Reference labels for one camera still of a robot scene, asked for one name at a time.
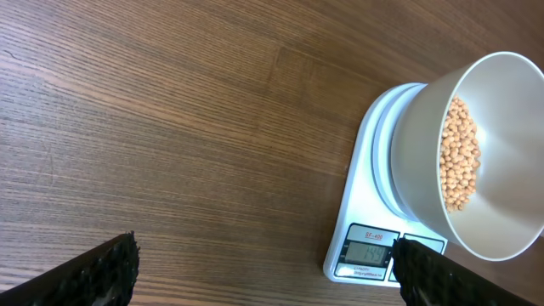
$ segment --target pile of beans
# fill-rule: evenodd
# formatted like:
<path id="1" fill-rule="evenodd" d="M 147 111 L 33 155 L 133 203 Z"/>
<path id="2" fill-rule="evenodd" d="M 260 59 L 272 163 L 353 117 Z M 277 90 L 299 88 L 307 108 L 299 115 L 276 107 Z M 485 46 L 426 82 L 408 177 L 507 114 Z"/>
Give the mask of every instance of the pile of beans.
<path id="1" fill-rule="evenodd" d="M 457 96 L 451 101 L 442 131 L 440 179 L 449 213 L 462 210 L 476 189 L 476 170 L 481 153 L 475 137 L 476 124 L 467 105 Z"/>

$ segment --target scale control panel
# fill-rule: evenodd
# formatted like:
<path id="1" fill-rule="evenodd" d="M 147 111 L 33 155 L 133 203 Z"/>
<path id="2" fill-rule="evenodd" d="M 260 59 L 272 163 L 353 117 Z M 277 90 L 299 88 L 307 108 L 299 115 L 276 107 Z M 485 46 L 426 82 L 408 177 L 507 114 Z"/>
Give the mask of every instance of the scale control panel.
<path id="1" fill-rule="evenodd" d="M 399 231 L 352 223 L 343 241 L 334 276 L 368 285 L 398 285 L 392 272 L 391 256 L 394 240 L 400 237 Z M 419 241 L 439 253 L 444 250 L 445 244 L 440 240 L 409 233 L 404 233 L 403 237 Z"/>

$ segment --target round weighing plate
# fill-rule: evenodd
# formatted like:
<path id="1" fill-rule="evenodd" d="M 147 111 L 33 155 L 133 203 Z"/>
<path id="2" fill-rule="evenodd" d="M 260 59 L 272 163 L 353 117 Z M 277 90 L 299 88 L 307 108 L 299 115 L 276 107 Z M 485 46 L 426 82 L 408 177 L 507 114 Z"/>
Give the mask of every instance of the round weighing plate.
<path id="1" fill-rule="evenodd" d="M 394 187 L 393 174 L 391 173 L 391 141 L 394 128 L 404 108 L 416 97 L 427 84 L 412 83 L 406 89 L 383 101 L 387 105 L 378 121 L 372 143 L 372 170 L 374 180 L 380 196 L 389 209 L 397 216 L 417 221 L 411 209 L 402 204 L 399 194 Z"/>

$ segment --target brown wooden surface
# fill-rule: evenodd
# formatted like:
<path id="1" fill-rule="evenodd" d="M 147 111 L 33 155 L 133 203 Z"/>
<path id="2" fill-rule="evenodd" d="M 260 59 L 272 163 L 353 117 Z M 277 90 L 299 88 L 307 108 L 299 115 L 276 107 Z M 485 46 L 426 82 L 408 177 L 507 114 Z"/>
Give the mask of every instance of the brown wooden surface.
<path id="1" fill-rule="evenodd" d="M 496 50 L 544 2 L 0 0 L 0 291 L 135 230 L 133 305 L 397 305 L 321 272 L 360 120 Z M 446 254 L 544 303 L 544 241 Z"/>

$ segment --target scale platform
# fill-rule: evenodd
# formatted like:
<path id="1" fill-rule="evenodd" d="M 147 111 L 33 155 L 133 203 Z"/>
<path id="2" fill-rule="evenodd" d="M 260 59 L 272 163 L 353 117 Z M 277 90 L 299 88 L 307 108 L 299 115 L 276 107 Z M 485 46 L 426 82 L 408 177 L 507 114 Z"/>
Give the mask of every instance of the scale platform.
<path id="1" fill-rule="evenodd" d="M 392 272 L 393 242 L 405 237 L 444 254 L 447 240 L 417 221 L 400 201 L 390 168 L 391 139 L 402 110 L 426 86 L 389 89 L 366 112 L 355 140 L 323 271 L 335 282 L 400 287 Z"/>

